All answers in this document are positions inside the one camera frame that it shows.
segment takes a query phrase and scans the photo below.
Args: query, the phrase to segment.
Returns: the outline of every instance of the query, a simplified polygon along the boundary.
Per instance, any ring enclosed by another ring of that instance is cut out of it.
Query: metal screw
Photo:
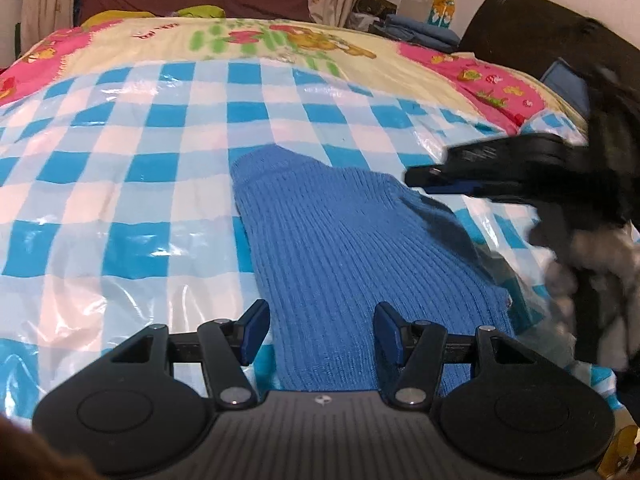
[[[222,393],[220,393],[220,400],[227,404],[242,404],[249,399],[251,399],[251,392],[240,386],[232,386],[231,388],[222,390]]]
[[[396,400],[403,404],[420,404],[427,398],[427,394],[419,388],[402,388],[396,391]]]
[[[318,404],[320,404],[321,406],[325,406],[327,405],[329,402],[331,402],[333,399],[331,397],[329,397],[328,395],[318,395],[314,401],[317,402]]]

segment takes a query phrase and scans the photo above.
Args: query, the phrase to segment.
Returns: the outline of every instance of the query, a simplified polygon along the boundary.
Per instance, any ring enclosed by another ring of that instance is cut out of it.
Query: blue and white checkered tablecloth
[[[535,120],[575,132],[555,114]],[[444,146],[503,134],[257,59],[129,66],[0,108],[0,410],[29,419],[46,392],[149,323],[190,332],[258,298],[229,177],[248,151],[275,142],[400,178]],[[532,211],[443,200],[510,289],[516,331],[543,340],[549,254],[524,241]],[[564,348],[553,335],[544,345]],[[191,371],[176,373],[202,388]],[[274,372],[267,340],[247,373],[269,388]]]

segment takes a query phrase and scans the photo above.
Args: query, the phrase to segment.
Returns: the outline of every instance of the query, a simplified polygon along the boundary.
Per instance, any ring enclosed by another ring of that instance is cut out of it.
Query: ribbed knit fabric
[[[441,203],[388,174],[329,168],[276,145],[241,157],[231,175],[284,389],[376,389],[380,301],[452,333],[482,324],[512,333],[507,292]],[[446,367],[442,388],[467,379]]]

